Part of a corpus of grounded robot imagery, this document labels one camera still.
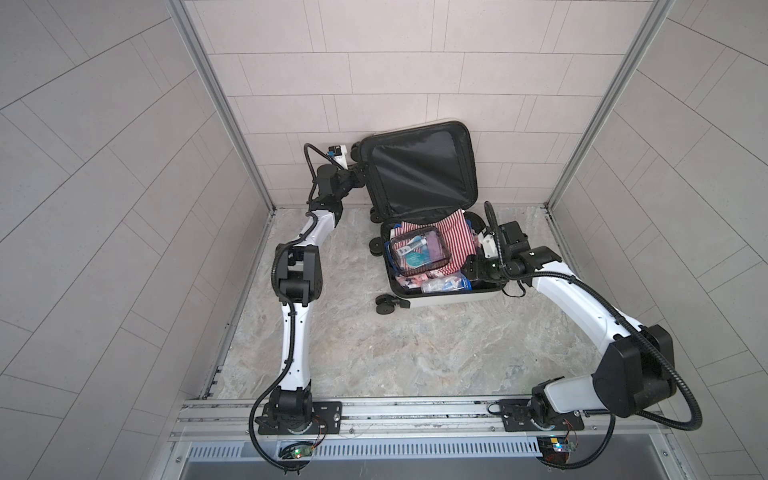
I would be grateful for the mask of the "right aluminium corner post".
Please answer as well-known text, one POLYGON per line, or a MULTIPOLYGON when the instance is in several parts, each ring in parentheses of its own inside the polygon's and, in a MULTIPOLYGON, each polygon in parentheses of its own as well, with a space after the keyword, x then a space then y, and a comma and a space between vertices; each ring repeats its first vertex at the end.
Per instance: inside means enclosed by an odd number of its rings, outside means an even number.
POLYGON ((549 199, 544 206, 548 211, 556 208, 563 197, 569 183, 575 176, 581 162, 586 157, 595 139, 600 133, 609 115, 614 110, 618 100, 629 84, 632 75, 637 70, 648 48, 658 34, 669 10, 674 5, 674 0, 656 0, 651 6, 640 24, 637 34, 629 45, 619 67, 611 80, 608 89, 602 97, 598 107, 592 116, 585 132, 581 136, 570 160, 558 180, 549 199))

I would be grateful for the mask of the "clear toiletry pouch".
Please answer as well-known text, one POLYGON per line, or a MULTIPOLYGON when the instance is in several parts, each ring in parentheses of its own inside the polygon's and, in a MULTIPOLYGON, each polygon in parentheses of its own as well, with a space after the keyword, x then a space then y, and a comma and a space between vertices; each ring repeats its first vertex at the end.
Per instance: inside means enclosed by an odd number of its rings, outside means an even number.
POLYGON ((390 263, 397 275, 414 276, 447 266, 452 254, 435 226, 420 227, 390 239, 390 263))

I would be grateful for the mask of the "right green circuit board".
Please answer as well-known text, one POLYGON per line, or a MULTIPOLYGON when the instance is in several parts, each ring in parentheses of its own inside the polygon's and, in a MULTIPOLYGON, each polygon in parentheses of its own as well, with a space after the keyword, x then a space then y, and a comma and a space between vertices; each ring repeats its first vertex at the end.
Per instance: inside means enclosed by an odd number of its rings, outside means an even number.
POLYGON ((557 465, 566 464, 578 448, 578 442, 566 436, 537 437, 536 440, 541 452, 540 460, 557 465))

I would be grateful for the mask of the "green circuit board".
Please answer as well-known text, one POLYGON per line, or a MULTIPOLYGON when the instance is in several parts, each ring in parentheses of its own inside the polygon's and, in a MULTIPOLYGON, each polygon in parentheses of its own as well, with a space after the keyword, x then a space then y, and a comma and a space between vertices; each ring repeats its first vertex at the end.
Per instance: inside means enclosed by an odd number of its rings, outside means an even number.
POLYGON ((310 458, 314 452, 314 444, 311 442, 297 442, 289 444, 280 451, 282 460, 300 460, 310 458))
POLYGON ((536 440, 541 452, 540 460, 557 465, 566 464, 578 448, 578 442, 566 436, 537 437, 536 440))

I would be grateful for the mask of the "left green circuit board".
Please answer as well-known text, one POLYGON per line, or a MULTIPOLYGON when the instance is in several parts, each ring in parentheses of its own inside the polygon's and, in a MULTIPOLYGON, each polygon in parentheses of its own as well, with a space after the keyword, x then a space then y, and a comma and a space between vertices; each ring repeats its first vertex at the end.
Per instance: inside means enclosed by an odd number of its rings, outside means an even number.
POLYGON ((310 458, 314 452, 314 444, 311 442, 297 442, 289 444, 280 451, 282 460, 300 460, 310 458))

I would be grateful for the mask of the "black mounting plate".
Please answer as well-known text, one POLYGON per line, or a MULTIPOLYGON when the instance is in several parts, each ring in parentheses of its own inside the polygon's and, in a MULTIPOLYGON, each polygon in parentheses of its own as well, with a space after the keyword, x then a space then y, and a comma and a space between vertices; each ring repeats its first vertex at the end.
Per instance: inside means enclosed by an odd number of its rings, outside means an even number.
POLYGON ((487 407, 490 415, 501 418, 506 432, 582 431, 582 417, 575 412, 558 413, 545 400, 507 398, 487 407))
POLYGON ((319 401, 300 406, 280 406, 269 401, 255 417, 259 435, 338 434, 343 403, 319 401))

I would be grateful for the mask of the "clear bottle blue lid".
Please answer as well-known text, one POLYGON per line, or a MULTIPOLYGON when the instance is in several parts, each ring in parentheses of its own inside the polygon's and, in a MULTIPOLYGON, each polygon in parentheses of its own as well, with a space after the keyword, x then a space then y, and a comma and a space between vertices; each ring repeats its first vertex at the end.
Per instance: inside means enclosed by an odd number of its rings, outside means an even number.
POLYGON ((421 291, 425 294, 471 291, 471 282, 462 274, 454 273, 447 276, 431 278, 421 283, 421 291))

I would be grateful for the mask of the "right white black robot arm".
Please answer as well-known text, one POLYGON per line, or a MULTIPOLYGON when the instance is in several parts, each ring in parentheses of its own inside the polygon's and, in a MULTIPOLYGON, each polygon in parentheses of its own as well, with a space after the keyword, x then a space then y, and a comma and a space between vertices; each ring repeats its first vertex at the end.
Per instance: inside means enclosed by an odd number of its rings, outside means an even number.
POLYGON ((536 290, 558 306, 593 342, 601 355, 590 375, 560 377, 531 391, 529 418, 541 430, 553 429, 566 414, 593 411, 608 416, 605 436, 586 458, 571 462, 564 453, 543 455, 540 463, 567 471, 595 462, 607 449, 618 419, 639 416, 665 427, 696 431, 704 421, 692 389, 674 363, 674 342, 660 326, 647 327, 625 315, 580 279, 552 249, 533 248, 515 222, 500 224, 484 204, 496 248, 498 276, 520 292, 536 290))

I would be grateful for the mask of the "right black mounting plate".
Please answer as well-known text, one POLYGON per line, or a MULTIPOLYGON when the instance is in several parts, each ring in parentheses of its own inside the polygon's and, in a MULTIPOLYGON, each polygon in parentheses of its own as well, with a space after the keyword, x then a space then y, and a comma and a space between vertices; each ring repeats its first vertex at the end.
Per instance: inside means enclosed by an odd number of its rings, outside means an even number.
POLYGON ((582 417, 575 412, 558 413, 545 400, 507 398, 487 407, 490 415, 501 418, 506 432, 582 431, 582 417))

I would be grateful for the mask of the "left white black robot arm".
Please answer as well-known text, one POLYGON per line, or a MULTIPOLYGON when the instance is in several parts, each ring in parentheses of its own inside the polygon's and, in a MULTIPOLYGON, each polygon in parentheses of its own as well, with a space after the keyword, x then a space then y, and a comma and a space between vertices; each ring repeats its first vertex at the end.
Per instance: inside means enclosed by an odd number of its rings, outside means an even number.
POLYGON ((364 186, 361 170, 349 165, 346 145, 324 150, 311 143, 303 146, 312 185, 307 198, 307 223, 298 236, 276 247, 270 284, 282 311, 283 346, 277 378, 257 397, 249 412, 247 427, 252 446, 270 466, 287 474, 300 473, 309 463, 319 442, 296 442, 286 454, 270 455, 259 443, 258 429, 276 434, 281 429, 303 433, 318 428, 322 440, 329 427, 314 414, 309 372, 309 327, 313 302, 323 287, 320 246, 337 227, 343 199, 364 186))

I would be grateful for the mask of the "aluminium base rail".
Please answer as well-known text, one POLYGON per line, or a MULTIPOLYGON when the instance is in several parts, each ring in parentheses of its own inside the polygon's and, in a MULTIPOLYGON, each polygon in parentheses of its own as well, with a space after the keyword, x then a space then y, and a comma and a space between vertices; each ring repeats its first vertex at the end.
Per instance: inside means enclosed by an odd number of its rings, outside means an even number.
MULTIPOLYGON (((458 460, 464 466, 521 460, 529 475, 555 469, 540 463, 537 437, 566 436, 578 442, 569 461, 593 453, 603 440, 608 416, 576 411, 582 431, 506 432, 502 420, 487 407, 513 396, 339 398, 319 401, 343 403, 340 432, 318 440, 310 435, 259 435, 272 456, 300 441, 319 442, 310 463, 294 479, 328 471, 338 476, 345 463, 359 466, 445 466, 458 460)), ((155 470, 158 479, 190 477, 204 466, 221 469, 252 466, 261 478, 281 476, 251 444, 247 421, 249 400, 191 400, 183 404, 171 431, 166 460, 155 470)), ((690 479, 692 468, 673 433, 640 417, 618 419, 613 437, 592 464, 569 470, 569 476, 608 478, 690 479)))

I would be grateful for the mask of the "red white striped garment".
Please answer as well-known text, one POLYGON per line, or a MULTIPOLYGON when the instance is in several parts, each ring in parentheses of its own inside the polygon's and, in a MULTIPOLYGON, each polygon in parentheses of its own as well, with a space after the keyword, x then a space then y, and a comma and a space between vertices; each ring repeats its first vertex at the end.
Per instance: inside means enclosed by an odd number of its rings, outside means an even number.
POLYGON ((409 222, 401 222, 392 230, 393 237, 405 232, 424 227, 435 226, 442 233, 452 254, 450 263, 438 270, 444 275, 451 275, 461 270, 468 256, 476 254, 476 235, 470 228, 464 216, 464 211, 459 209, 440 220, 439 222, 419 225, 409 222))

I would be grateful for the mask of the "aluminium corner post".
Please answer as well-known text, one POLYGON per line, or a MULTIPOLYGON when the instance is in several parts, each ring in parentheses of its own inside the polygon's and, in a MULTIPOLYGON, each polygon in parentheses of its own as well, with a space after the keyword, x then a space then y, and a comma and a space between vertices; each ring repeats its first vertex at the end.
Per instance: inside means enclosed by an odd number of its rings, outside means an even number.
POLYGON ((632 75, 637 70, 648 48, 658 34, 669 10, 674 5, 674 0, 656 0, 651 6, 640 24, 637 34, 629 45, 619 67, 611 80, 608 89, 602 97, 598 107, 592 116, 585 132, 581 136, 570 160, 558 180, 549 199, 544 206, 548 211, 556 208, 563 197, 569 183, 575 176, 581 162, 586 157, 595 139, 600 133, 609 115, 614 110, 618 100, 629 84, 632 75))
POLYGON ((184 1, 166 1, 169 14, 176 25, 182 41, 197 68, 203 86, 209 94, 221 118, 223 127, 232 141, 235 150, 243 161, 245 168, 256 186, 262 200, 267 205, 268 211, 274 214, 276 206, 269 194, 268 188, 258 172, 254 157, 245 141, 244 135, 237 123, 233 109, 215 74, 213 65, 205 51, 200 35, 195 30, 190 13, 184 1))

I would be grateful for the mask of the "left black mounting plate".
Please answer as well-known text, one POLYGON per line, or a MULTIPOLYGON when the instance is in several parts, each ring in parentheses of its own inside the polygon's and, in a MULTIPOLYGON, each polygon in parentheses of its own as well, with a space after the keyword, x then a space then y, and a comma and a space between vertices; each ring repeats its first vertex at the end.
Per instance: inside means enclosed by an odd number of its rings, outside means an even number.
POLYGON ((280 406, 269 401, 255 417, 259 435, 338 434, 343 403, 319 401, 300 406, 280 406))

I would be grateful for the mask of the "pink navy shark garment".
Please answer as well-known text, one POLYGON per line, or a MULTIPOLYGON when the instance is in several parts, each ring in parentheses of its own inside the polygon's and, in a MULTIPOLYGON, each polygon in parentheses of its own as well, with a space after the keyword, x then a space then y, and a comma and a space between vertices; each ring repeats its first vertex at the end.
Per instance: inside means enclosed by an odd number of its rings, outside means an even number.
POLYGON ((421 290, 420 286, 423 281, 431 278, 442 277, 442 276, 447 276, 447 275, 444 275, 439 271, 428 271, 425 273, 420 273, 420 274, 411 275, 411 276, 400 275, 396 277, 396 281, 403 288, 421 290))

